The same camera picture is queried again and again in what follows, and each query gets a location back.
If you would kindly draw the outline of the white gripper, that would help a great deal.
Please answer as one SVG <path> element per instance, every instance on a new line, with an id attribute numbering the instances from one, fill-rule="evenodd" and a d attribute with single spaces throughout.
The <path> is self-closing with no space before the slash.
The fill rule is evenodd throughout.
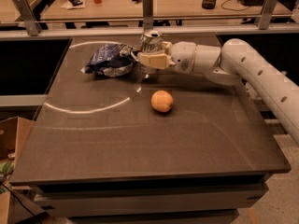
<path id="1" fill-rule="evenodd" d="M 173 70 L 177 73 L 189 74 L 192 71 L 194 54 L 196 51 L 195 43 L 178 42 L 172 47 L 171 42 L 164 41 L 163 50 L 166 54 L 148 54 L 139 52 L 137 54 L 137 59 L 141 64 L 154 69 L 164 70 L 172 66 Z"/>

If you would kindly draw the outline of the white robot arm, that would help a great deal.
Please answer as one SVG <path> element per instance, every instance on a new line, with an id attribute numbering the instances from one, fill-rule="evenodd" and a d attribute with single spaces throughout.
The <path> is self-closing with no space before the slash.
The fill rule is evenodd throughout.
<path id="1" fill-rule="evenodd" d="M 137 54 L 138 61 L 154 70 L 172 69 L 184 75 L 234 85 L 245 79 L 262 98 L 283 128 L 299 143 L 299 87 L 263 58 L 247 42 L 233 38 L 222 47 L 193 42 L 163 42 Z"/>

